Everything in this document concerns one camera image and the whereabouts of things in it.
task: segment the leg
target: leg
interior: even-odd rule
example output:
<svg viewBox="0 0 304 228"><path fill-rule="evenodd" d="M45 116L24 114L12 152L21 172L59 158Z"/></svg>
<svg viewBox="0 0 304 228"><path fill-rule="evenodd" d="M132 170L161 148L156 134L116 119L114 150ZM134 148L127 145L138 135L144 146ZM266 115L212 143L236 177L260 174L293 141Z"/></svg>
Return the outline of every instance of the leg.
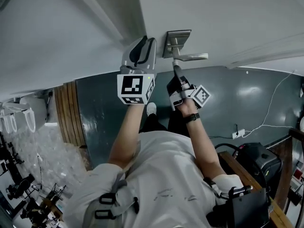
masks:
<svg viewBox="0 0 304 228"><path fill-rule="evenodd" d="M158 122L156 115L156 105L149 103L147 105L147 119L144 122L143 128L139 131L140 133L146 133L151 131L167 131L167 128Z"/></svg>
<svg viewBox="0 0 304 228"><path fill-rule="evenodd" d="M172 133L184 135L186 137L190 137L187 126L184 123L182 114L177 108L175 108L175 111L171 112L170 120L168 124L168 131Z"/></svg>

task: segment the hand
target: hand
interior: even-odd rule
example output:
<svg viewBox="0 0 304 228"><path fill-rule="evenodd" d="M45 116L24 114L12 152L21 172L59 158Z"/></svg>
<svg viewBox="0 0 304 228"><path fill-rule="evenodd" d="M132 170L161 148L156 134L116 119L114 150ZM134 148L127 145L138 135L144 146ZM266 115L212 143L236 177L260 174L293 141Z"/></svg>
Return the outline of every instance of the hand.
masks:
<svg viewBox="0 0 304 228"><path fill-rule="evenodd" d="M194 100L190 98L184 99L183 103L178 105L177 108L180 110L183 117L187 117L198 112Z"/></svg>

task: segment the white t-shirt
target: white t-shirt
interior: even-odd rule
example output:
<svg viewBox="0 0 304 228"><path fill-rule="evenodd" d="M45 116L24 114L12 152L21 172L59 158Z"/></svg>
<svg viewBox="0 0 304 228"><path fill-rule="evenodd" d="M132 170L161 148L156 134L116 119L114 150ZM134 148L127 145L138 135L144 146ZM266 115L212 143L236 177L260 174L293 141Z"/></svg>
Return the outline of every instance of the white t-shirt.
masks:
<svg viewBox="0 0 304 228"><path fill-rule="evenodd" d="M203 183L203 175L194 163L188 137L166 131L140 134L141 149L126 177L138 197L140 210L128 209L122 216L124 228L208 228L206 215L216 200ZM110 192L122 169L113 164L97 166L69 200L64 221L69 228L81 228L89 203ZM213 179L227 192L243 185L237 175L219 175Z"/></svg>

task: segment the strap buckle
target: strap buckle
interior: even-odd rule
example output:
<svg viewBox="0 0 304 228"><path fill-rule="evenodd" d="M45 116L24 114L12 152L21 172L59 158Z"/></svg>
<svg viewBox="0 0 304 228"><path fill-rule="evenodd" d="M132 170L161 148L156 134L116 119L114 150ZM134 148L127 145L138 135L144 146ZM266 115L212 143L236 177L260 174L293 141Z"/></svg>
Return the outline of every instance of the strap buckle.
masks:
<svg viewBox="0 0 304 228"><path fill-rule="evenodd" d="M116 219L110 209L100 209L95 211L95 219Z"/></svg>
<svg viewBox="0 0 304 228"><path fill-rule="evenodd" d="M109 192L100 196L99 202L101 204L115 204L116 202L116 193Z"/></svg>

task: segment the white sneaker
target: white sneaker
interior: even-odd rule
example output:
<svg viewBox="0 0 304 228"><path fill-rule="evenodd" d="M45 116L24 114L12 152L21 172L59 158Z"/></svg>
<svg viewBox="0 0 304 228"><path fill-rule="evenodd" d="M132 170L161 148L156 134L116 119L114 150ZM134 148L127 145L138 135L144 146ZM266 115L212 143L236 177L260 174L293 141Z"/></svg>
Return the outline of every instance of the white sneaker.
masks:
<svg viewBox="0 0 304 228"><path fill-rule="evenodd" d="M156 104L154 102L147 104L147 115L149 116L150 114L156 115Z"/></svg>

